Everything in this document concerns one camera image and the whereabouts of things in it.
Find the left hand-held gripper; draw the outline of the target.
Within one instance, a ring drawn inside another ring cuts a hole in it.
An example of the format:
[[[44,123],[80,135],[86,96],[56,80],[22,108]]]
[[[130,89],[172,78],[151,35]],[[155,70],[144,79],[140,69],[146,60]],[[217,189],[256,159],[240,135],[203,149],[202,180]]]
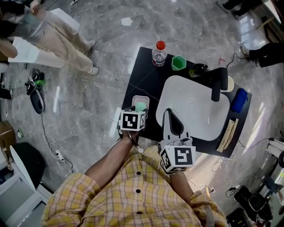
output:
[[[121,131],[141,131],[146,127],[148,109],[135,111],[135,106],[127,107],[121,110],[118,120],[118,129]]]

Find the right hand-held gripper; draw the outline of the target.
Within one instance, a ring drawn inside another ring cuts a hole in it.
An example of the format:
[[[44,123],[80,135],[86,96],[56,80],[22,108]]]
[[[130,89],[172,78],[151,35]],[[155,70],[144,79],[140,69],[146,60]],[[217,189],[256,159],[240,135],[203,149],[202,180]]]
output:
[[[161,167],[168,174],[184,172],[196,162],[189,124],[177,111],[168,108],[163,114],[163,140],[158,145]]]

